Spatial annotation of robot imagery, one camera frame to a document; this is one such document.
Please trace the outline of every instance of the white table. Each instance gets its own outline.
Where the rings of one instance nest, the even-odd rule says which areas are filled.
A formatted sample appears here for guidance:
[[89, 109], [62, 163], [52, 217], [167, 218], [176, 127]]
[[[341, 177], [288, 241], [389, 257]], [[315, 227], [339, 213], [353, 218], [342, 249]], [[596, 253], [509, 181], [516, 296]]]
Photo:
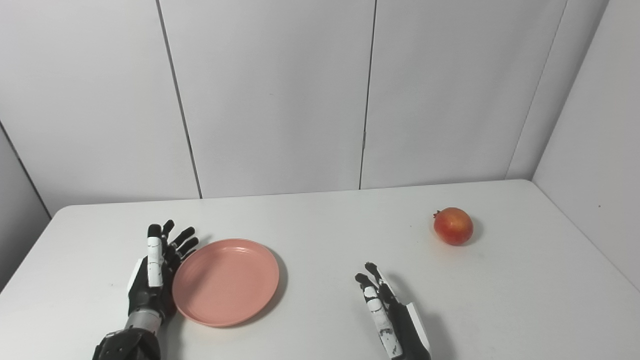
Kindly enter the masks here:
[[[474, 220], [467, 246], [431, 230], [448, 206]], [[206, 242], [259, 241], [286, 269], [258, 320], [178, 314], [163, 360], [384, 360], [353, 279], [366, 261], [417, 303], [435, 360], [640, 359], [640, 293], [527, 181], [65, 208], [0, 294], [0, 357], [90, 359], [126, 321], [147, 226], [167, 218]]]

